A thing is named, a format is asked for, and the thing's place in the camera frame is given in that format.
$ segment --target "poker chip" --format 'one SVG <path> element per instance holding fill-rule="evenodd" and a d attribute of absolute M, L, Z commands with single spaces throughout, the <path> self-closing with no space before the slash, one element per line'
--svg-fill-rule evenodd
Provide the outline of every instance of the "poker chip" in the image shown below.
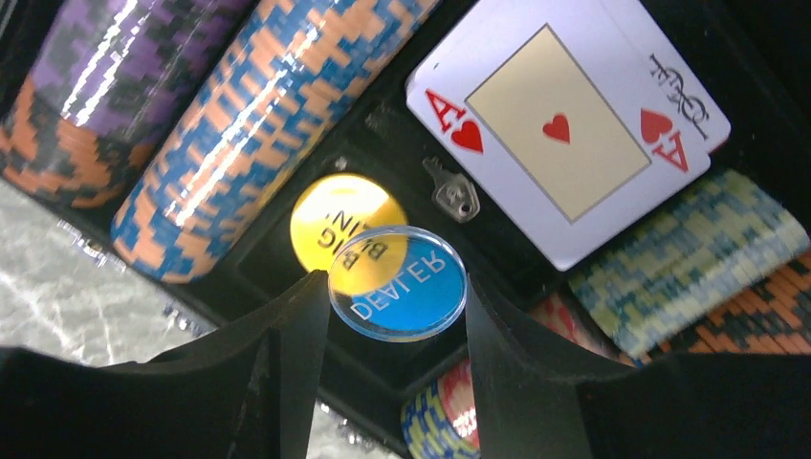
<path fill-rule="evenodd" d="M 463 369 L 460 370 L 459 367 L 456 367 L 451 370 L 451 374 L 454 371 L 464 371 L 469 375 L 470 363 L 466 361 L 460 365 L 463 366 Z M 453 381 L 448 378 L 444 378 L 444 380 L 446 385 L 450 385 L 449 382 Z M 468 388 L 463 388 L 459 392 L 468 390 Z M 481 457 L 478 446 L 471 443 L 478 441 L 477 433 L 475 433 L 475 407 L 467 402 L 467 395 L 459 397 L 458 394 L 456 395 L 459 397 L 458 400 L 452 403 L 446 401 L 443 404 L 440 393 L 444 391 L 446 389 L 440 389 L 439 381 L 433 382 L 403 406 L 401 425 L 405 444 L 415 459 L 478 459 Z M 462 406 L 468 411 L 463 416 L 456 413 L 452 419 L 446 412 L 445 404 Z M 458 433 L 457 428 L 463 429 L 466 433 L 469 432 L 468 440 Z"/>
<path fill-rule="evenodd" d="M 632 359 L 809 247 L 804 229 L 734 171 L 703 178 L 570 285 Z"/>
<path fill-rule="evenodd" d="M 541 325 L 578 346 L 597 355 L 617 359 L 618 353 L 605 335 L 596 329 L 597 325 L 591 317 L 582 317 L 579 314 L 581 308 L 571 292 L 561 290 L 549 295 L 528 314 Z"/>
<path fill-rule="evenodd" d="M 170 283 L 202 277 L 233 243 L 229 238 L 205 238 L 181 231 L 162 216 L 141 185 L 127 196 L 110 232 L 113 247 L 131 266 Z"/>
<path fill-rule="evenodd" d="M 250 0 L 67 0 L 3 122 L 3 175 L 87 208 L 135 180 Z"/>
<path fill-rule="evenodd" d="M 250 0 L 67 0 L 32 69 L 70 123 L 159 142 L 219 57 Z"/>
<path fill-rule="evenodd" d="M 811 354 L 811 251 L 658 344 L 637 365 L 668 352 Z"/>
<path fill-rule="evenodd" d="M 436 3 L 260 2 L 144 172 L 144 192 L 186 233 L 241 234 Z"/>
<path fill-rule="evenodd" d="M 151 144 L 129 146 L 76 127 L 27 79 L 0 127 L 0 170 L 29 194 L 76 208 L 104 204 L 137 178 Z"/>
<path fill-rule="evenodd" d="M 465 359 L 453 367 L 439 379 L 437 386 L 439 400 L 453 429 L 462 440 L 479 449 L 471 361 Z"/>

